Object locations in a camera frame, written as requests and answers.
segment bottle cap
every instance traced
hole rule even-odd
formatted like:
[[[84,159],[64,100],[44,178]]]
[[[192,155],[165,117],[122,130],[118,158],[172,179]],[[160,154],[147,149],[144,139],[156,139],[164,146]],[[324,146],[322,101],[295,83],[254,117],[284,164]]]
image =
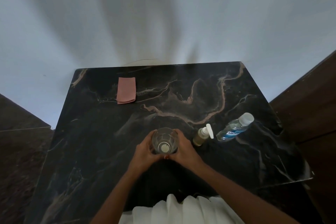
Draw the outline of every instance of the bottle cap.
[[[202,134],[205,136],[209,135],[213,139],[213,132],[210,124],[207,124],[206,127],[202,128]]]
[[[252,114],[246,112],[242,116],[240,116],[238,120],[239,120],[241,125],[247,126],[254,121],[254,117],[253,117]]]

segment folded cloth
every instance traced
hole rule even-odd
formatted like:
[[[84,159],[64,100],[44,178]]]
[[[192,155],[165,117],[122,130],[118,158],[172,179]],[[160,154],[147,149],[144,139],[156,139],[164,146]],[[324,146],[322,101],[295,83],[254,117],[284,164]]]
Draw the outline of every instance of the folded cloth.
[[[117,102],[118,104],[126,104],[135,101],[137,89],[135,87],[135,77],[122,78],[119,77]]]

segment marble tabletop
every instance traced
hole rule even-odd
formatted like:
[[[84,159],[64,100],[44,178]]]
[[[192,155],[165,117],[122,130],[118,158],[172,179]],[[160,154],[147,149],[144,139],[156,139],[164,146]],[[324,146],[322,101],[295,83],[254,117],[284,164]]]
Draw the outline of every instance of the marble tabletop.
[[[136,101],[118,105],[119,77],[136,78]],[[196,150],[204,162],[246,189],[306,180],[307,162],[241,62],[78,69],[74,73],[25,223],[87,223],[127,169],[149,131],[179,128],[192,139],[244,112],[250,128]],[[125,210],[151,207],[173,193],[213,196],[203,180],[171,160],[150,167]]]

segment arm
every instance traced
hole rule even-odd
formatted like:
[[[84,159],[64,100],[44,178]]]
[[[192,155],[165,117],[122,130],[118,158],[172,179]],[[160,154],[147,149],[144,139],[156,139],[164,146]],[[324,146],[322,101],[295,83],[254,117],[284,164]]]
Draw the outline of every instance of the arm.
[[[99,209],[91,224],[117,224],[123,213],[124,206],[132,186],[140,175],[145,172],[154,162],[163,158],[163,155],[153,155],[150,145],[154,131],[151,131],[145,139],[136,146],[134,156],[126,173],[114,187],[111,194]]]
[[[246,224],[299,224],[273,205],[253,195],[205,164],[183,133],[178,129],[175,131],[179,137],[178,151],[166,158],[180,163],[206,181]]]

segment white garment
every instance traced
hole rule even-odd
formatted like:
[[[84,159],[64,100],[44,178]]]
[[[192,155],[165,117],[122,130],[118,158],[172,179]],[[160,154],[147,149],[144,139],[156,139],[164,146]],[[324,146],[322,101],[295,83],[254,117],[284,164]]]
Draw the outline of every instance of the white garment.
[[[123,213],[119,224],[244,224],[231,207],[220,197],[187,196],[179,204],[173,194],[153,208],[137,206]]]

